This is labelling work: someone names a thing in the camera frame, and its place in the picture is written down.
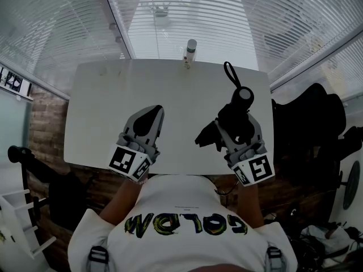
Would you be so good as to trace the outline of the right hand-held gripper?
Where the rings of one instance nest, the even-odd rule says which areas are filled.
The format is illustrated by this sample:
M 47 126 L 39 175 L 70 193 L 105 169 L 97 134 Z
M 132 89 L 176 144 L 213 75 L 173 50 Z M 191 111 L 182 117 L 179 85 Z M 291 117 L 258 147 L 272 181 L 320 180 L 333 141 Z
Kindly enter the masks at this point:
M 242 135 L 246 142 L 236 141 L 236 134 L 229 136 L 220 122 L 214 120 L 222 147 L 232 152 L 226 155 L 227 164 L 243 186 L 255 185 L 275 176 L 272 155 L 262 140 L 260 124 L 250 113 L 247 115 L 248 120 L 237 125 L 237 133 Z

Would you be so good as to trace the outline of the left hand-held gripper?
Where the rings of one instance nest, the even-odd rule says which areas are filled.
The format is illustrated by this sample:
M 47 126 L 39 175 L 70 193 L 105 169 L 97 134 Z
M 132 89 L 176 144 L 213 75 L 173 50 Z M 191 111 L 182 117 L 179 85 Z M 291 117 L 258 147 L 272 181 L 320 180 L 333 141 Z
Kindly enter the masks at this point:
M 143 182 L 160 154 L 155 142 L 163 120 L 161 105 L 149 106 L 131 115 L 123 133 L 111 146 L 107 168 L 130 181 Z

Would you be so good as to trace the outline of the black folding umbrella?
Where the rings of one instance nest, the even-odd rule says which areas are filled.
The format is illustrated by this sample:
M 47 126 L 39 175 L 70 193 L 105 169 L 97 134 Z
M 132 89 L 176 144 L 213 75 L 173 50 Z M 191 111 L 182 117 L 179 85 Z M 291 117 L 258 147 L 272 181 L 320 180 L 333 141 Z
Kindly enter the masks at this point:
M 218 112 L 216 119 L 220 122 L 222 128 L 228 132 L 229 136 L 232 137 L 236 134 L 236 141 L 246 142 L 246 139 L 237 133 L 237 125 L 248 120 L 247 113 L 254 102 L 254 93 L 250 88 L 241 85 L 237 73 L 230 62 L 224 62 L 223 68 L 227 77 L 234 84 L 235 90 L 231 101 Z M 215 144 L 217 150 L 221 151 L 221 148 L 223 148 L 221 137 L 214 120 L 202 129 L 195 139 L 195 144 L 199 147 Z

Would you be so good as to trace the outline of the person's right forearm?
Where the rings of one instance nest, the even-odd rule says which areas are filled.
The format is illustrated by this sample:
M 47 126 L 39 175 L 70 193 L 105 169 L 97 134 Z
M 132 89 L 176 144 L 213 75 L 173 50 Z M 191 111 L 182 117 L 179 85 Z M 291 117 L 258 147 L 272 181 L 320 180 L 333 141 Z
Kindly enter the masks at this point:
M 264 225 L 257 185 L 243 186 L 241 183 L 238 184 L 237 214 L 252 228 L 259 228 Z

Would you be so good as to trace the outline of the person's left forearm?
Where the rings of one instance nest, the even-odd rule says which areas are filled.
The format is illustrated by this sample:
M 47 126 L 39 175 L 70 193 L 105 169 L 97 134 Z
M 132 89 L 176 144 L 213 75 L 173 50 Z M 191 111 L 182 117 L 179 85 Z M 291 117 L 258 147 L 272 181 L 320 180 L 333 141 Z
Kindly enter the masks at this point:
M 99 216 L 106 222 L 117 226 L 134 208 L 141 188 L 141 184 L 125 180 Z

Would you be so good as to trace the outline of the white table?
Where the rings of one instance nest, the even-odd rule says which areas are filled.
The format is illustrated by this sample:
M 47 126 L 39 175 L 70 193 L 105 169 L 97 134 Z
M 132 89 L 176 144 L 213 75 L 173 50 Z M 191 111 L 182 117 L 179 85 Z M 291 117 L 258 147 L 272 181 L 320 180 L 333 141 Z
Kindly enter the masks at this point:
M 230 102 L 234 90 L 222 64 L 195 62 L 186 69 L 182 61 L 166 59 L 83 63 L 77 67 L 67 110 L 64 160 L 105 169 L 128 118 L 161 105 L 160 155 L 150 172 L 229 174 L 225 151 L 199 147 L 195 139 Z

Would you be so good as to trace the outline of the large black office chair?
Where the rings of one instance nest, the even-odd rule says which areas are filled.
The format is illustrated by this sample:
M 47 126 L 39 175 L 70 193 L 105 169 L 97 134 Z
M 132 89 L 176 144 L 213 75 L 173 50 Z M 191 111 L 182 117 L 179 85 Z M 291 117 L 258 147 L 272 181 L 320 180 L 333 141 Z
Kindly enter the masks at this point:
M 314 83 L 286 104 L 272 100 L 274 159 L 278 173 L 294 185 L 312 184 L 313 151 L 334 144 L 345 130 L 346 115 L 339 96 Z

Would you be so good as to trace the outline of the person's white printed t-shirt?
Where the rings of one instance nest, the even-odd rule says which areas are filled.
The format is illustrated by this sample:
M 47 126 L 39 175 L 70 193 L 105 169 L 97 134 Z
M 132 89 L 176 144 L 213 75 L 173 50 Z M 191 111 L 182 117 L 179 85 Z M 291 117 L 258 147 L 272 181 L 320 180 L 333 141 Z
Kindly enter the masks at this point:
M 192 175 L 156 175 L 117 226 L 86 210 L 68 247 L 71 272 L 87 272 L 92 247 L 109 255 L 109 272 L 265 272 L 269 246 L 286 272 L 298 262 L 279 223 L 250 227 L 221 205 L 214 184 Z

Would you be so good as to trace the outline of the white bottle green cap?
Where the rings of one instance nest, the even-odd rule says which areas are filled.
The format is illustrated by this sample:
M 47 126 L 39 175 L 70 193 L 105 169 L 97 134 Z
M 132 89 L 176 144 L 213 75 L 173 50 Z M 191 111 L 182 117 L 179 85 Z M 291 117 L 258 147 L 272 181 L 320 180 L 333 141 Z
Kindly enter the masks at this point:
M 197 41 L 194 39 L 189 39 L 187 42 L 187 47 L 185 48 L 183 54 L 183 66 L 186 69 L 190 69 L 192 63 L 195 61 L 196 47 L 197 47 Z

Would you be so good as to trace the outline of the black office chair without headrest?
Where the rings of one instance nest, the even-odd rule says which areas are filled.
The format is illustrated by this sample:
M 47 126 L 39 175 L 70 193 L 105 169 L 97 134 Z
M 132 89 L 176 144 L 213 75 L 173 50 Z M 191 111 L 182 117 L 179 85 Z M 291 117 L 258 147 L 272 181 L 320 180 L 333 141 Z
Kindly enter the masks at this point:
M 35 223 L 40 220 L 41 208 L 48 205 L 51 221 L 62 228 L 74 231 L 87 209 L 86 190 L 89 184 L 83 185 L 73 172 L 66 175 L 57 173 L 35 158 L 28 148 L 10 146 L 7 155 L 10 162 L 21 165 L 25 189 L 28 188 L 28 172 L 40 182 L 48 185 L 46 198 L 33 197 L 31 222 Z

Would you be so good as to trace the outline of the black mesh office chair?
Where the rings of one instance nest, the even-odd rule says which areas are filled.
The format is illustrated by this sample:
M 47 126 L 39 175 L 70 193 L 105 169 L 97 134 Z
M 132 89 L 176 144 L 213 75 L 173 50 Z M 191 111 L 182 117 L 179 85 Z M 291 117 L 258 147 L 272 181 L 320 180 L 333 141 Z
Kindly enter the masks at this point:
M 360 150 L 363 146 L 363 127 L 352 126 L 344 135 L 340 142 L 340 152 L 338 160 L 341 161 Z

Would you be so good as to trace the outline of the white window blind panel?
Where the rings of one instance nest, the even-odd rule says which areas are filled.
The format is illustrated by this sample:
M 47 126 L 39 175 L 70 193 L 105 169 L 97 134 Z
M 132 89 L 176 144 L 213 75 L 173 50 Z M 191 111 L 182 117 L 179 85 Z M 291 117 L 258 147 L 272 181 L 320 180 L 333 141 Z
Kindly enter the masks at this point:
M 0 65 L 68 99 L 78 65 L 130 59 L 108 0 L 0 0 Z
M 363 0 L 109 0 L 136 59 L 231 62 L 275 81 L 363 24 Z
M 363 94 L 363 36 L 319 66 L 274 90 L 272 98 L 286 104 L 314 83 L 321 84 L 328 94 L 337 94 L 341 99 Z

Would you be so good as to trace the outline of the black round disc stand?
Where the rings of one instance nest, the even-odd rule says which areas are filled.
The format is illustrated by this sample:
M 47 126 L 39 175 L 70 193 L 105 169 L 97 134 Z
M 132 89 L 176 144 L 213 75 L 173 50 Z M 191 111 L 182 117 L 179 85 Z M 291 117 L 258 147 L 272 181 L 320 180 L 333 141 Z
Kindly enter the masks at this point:
M 343 182 L 343 172 L 339 173 L 339 183 L 338 187 L 344 186 L 344 198 L 343 198 L 343 209 L 348 210 L 351 204 L 354 201 L 356 193 L 358 191 L 358 185 L 360 181 L 360 162 L 355 161 L 352 165 L 351 171 L 349 173 L 348 179 L 346 182 Z

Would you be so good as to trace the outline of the black and white framed picture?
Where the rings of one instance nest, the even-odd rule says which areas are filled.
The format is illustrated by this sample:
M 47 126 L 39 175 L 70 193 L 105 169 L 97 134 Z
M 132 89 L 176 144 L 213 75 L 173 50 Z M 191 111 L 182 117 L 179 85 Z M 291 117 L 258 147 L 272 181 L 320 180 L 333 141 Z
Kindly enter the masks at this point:
M 15 95 L 17 99 L 33 101 L 30 97 L 31 88 L 31 82 L 0 65 L 0 90 Z

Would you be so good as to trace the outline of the white rack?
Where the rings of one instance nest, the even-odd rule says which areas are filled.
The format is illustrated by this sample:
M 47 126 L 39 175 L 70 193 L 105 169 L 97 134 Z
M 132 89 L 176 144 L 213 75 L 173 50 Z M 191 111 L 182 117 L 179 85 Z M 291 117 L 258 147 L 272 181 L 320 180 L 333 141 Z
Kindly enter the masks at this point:
M 44 256 L 56 237 L 38 241 L 37 224 L 30 213 L 33 202 L 27 199 L 28 189 L 0 194 L 0 271 L 54 272 Z

